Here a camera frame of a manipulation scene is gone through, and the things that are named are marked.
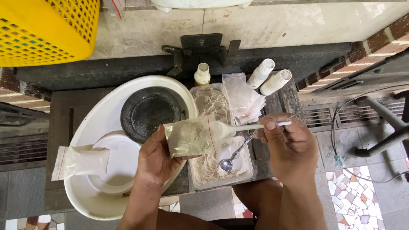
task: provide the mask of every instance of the brick wall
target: brick wall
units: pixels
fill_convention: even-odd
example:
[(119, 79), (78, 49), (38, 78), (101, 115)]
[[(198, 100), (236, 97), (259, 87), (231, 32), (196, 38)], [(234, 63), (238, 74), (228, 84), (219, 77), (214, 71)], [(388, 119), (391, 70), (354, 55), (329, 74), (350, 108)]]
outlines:
[(0, 68), (0, 101), (49, 113), (51, 93), (19, 81), (13, 68)]
[(409, 14), (362, 42), (351, 43), (344, 62), (321, 73), (320, 69), (298, 83), (299, 93), (309, 93), (369, 67), (409, 47)]

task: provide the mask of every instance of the wire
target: wire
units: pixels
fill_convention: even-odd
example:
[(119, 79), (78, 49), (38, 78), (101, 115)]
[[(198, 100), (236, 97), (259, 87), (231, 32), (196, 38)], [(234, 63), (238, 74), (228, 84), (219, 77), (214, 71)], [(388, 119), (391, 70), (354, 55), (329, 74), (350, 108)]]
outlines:
[[(351, 101), (353, 101), (353, 100), (355, 100), (355, 99), (357, 99), (357, 98), (359, 98), (359, 97), (365, 96), (365, 95), (367, 95), (367, 94), (369, 94), (369, 93), (372, 93), (372, 92), (377, 92), (377, 91), (381, 91), (381, 90), (385, 90), (385, 89), (389, 89), (389, 88), (394, 88), (394, 87), (399, 87), (399, 86), (409, 86), (409, 84), (402, 84), (402, 85), (397, 85), (397, 86), (389, 86), (389, 87), (385, 87), (385, 88), (381, 88), (381, 89), (377, 89), (377, 90), (372, 90), (372, 91), (366, 92), (366, 93), (364, 93), (364, 94), (361, 94), (361, 95), (359, 95), (359, 96), (356, 96), (356, 97), (354, 97), (353, 99), (351, 99), (351, 100), (345, 102), (339, 109), (336, 110), (336, 112), (335, 112), (335, 114), (334, 114), (334, 117), (333, 117), (333, 120), (332, 120), (332, 124), (331, 124), (331, 144), (332, 144), (332, 147), (333, 147), (333, 149), (334, 149), (334, 153), (335, 153), (336, 156), (338, 155), (338, 153), (337, 153), (337, 146), (335, 145), (335, 118), (337, 117), (339, 111), (340, 111), (346, 104), (348, 104), (349, 102), (351, 102)], [(348, 169), (346, 169), (346, 170), (347, 170), (350, 174), (352, 174), (352, 175), (354, 175), (354, 176), (356, 176), (356, 177), (358, 177), (358, 178), (362, 178), (362, 177), (360, 177), (360, 176), (358, 176), (358, 175), (355, 175), (355, 174), (351, 173)], [(365, 178), (362, 178), (362, 179), (365, 179), (365, 180), (368, 180), (368, 181), (372, 181), (372, 182), (374, 182), (374, 183), (387, 183), (387, 182), (389, 182), (389, 181), (391, 181), (391, 180), (397, 178), (398, 176), (400, 176), (400, 175), (402, 175), (402, 174), (405, 174), (405, 173), (407, 173), (407, 172), (409, 172), (409, 171), (402, 172), (402, 173), (400, 173), (399, 175), (397, 175), (397, 176), (395, 176), (394, 178), (392, 178), (392, 179), (390, 179), (390, 180), (387, 180), (387, 181), (375, 181), (375, 180), (368, 180), (368, 179), (365, 179)]]

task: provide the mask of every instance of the fingernail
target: fingernail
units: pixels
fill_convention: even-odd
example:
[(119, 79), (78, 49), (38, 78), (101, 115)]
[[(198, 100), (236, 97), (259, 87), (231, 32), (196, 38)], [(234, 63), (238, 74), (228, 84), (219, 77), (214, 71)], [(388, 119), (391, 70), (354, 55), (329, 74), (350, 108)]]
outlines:
[(273, 130), (276, 128), (276, 123), (274, 121), (269, 121), (265, 124), (267, 130)]

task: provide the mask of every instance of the hand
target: hand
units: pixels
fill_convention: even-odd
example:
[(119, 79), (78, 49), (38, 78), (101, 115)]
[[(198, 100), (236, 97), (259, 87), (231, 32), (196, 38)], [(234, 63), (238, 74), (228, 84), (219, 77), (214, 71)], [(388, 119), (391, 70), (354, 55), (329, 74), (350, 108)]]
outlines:
[[(278, 126), (277, 122), (290, 121)], [(294, 114), (271, 113), (258, 120), (264, 129), (254, 132), (255, 138), (268, 143), (271, 170), (288, 187), (311, 183), (318, 161), (318, 143), (307, 126)]]
[(183, 160), (194, 157), (197, 156), (171, 158), (165, 138), (165, 127), (160, 125), (157, 131), (152, 134), (139, 150), (136, 177), (146, 182), (163, 186), (175, 173)]

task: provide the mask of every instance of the right hand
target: right hand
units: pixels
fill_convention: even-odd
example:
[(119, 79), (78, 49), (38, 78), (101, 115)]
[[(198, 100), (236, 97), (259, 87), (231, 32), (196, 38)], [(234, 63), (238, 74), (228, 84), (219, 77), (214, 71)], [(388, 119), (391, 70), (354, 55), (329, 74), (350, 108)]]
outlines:
[[(278, 126), (277, 122), (290, 125)], [(307, 126), (294, 114), (271, 113), (258, 120), (264, 129), (257, 129), (254, 138), (268, 143), (274, 176), (287, 187), (313, 183), (318, 161), (318, 142)]]

